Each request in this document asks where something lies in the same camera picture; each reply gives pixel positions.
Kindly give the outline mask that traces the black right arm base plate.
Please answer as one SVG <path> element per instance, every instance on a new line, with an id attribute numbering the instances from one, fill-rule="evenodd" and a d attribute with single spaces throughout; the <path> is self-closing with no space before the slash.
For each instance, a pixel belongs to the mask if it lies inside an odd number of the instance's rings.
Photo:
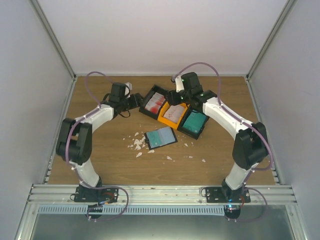
<path id="1" fill-rule="evenodd" d="M 201 192 L 207 203 L 250 203 L 251 197 L 248 190 L 225 190 L 221 186 L 207 186 Z"/>

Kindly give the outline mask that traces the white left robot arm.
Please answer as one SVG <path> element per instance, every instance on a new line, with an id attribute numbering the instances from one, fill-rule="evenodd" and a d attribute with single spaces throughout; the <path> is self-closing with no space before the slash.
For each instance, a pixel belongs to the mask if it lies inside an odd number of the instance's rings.
<path id="1" fill-rule="evenodd" d="M 62 121 L 55 152 L 76 173 L 79 184 L 87 188 L 85 195 L 90 201 L 98 202 L 103 197 L 101 178 L 91 162 L 93 133 L 117 116 L 124 117 L 124 112 L 140 107 L 142 101 L 142 95 L 131 93 L 128 84 L 116 82 L 93 110 Z"/>

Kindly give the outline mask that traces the black leather card holder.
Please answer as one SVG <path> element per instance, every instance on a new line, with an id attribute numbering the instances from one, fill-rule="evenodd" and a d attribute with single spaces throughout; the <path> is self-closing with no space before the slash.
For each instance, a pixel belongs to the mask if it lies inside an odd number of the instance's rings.
<path id="1" fill-rule="evenodd" d="M 148 139 L 146 138 L 146 133 L 147 133 L 146 132 L 144 134 L 144 136 L 145 136 L 145 140 L 144 141 L 147 144 L 149 150 L 154 150 L 154 149 L 161 148 L 161 147 L 164 147 L 164 146 L 167 146 L 167 145 L 171 145 L 171 144 L 174 144 L 174 143 L 178 142 L 178 139 L 177 139 L 177 137 L 175 135 L 174 129 L 169 127 L 169 126 L 163 127 L 163 128 L 157 129 L 157 130 L 153 130 L 153 131 L 158 131 L 159 132 L 161 140 L 162 140 L 162 145 L 160 147 L 156 147 L 156 148 L 151 149 L 150 145 L 147 142 Z"/>

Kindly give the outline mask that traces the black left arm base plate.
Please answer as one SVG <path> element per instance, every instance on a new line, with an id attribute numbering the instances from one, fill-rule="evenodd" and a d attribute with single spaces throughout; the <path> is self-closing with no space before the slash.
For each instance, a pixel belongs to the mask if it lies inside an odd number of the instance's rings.
<path id="1" fill-rule="evenodd" d="M 118 201 L 118 189 L 92 189 L 79 185 L 70 199 L 76 203 L 116 203 Z"/>

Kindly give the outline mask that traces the teal white credit card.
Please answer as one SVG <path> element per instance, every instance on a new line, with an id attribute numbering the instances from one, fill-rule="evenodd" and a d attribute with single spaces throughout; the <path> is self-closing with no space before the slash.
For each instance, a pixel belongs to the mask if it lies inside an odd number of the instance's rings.
<path id="1" fill-rule="evenodd" d="M 162 139 L 160 137 L 159 132 L 156 131 L 150 131 L 146 133 L 147 142 L 151 149 L 160 147 L 162 145 Z"/>

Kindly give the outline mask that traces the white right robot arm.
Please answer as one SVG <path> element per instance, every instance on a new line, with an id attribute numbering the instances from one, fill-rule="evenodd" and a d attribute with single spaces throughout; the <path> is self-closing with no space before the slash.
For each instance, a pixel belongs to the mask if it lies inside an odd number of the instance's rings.
<path id="1" fill-rule="evenodd" d="M 233 138 L 234 164 L 221 183 L 221 196 L 228 203 L 234 202 L 243 192 L 251 172 L 271 155 L 265 125 L 241 117 L 221 101 L 219 94 L 204 91 L 195 72 L 173 76 L 171 81 L 175 89 L 165 96 L 170 105 L 184 103 L 192 107 L 216 121 Z"/>

